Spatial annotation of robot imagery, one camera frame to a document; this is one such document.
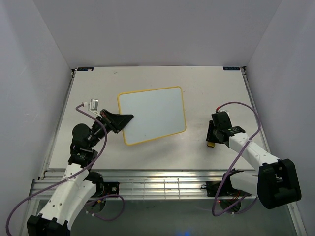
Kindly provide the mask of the yellow black whiteboard eraser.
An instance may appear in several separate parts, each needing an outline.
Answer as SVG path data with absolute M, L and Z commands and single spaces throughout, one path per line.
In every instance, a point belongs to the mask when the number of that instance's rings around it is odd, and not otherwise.
M 216 144 L 213 143 L 213 142 L 207 142 L 207 147 L 214 148 L 215 145 L 216 145 Z

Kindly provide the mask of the yellow framed whiteboard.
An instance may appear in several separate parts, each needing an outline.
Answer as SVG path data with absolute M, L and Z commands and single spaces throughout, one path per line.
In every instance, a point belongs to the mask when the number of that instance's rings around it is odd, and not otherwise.
M 134 118 L 123 129 L 128 146 L 185 132 L 183 90 L 180 86 L 124 92 L 118 95 L 121 115 Z

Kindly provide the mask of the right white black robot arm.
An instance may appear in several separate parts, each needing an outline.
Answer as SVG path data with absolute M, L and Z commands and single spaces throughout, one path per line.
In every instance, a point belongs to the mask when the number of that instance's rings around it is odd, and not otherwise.
M 251 175 L 230 166 L 217 188 L 216 197 L 221 191 L 227 195 L 241 191 L 256 196 L 267 209 L 301 200 L 294 163 L 290 159 L 280 159 L 270 154 L 253 142 L 243 128 L 232 125 L 226 111 L 212 114 L 206 141 L 212 145 L 226 145 L 256 171 L 255 175 Z

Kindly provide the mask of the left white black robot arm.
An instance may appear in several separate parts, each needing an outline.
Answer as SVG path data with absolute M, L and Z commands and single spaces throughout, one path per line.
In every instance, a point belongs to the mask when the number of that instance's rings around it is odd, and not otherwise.
M 70 158 L 60 182 L 52 185 L 54 193 L 44 208 L 27 220 L 31 236 L 68 236 L 71 227 L 85 206 L 106 203 L 107 198 L 123 197 L 111 192 L 101 174 L 91 171 L 103 151 L 94 147 L 107 140 L 109 132 L 119 133 L 134 118 L 101 110 L 92 127 L 80 123 L 72 130 Z

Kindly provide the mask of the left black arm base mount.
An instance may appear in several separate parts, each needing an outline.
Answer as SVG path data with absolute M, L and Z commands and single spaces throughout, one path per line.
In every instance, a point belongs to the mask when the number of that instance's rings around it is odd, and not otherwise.
M 106 195 L 119 194 L 120 183 L 116 181 L 106 181 L 96 184 L 96 192 L 92 195 L 92 198 L 99 198 Z

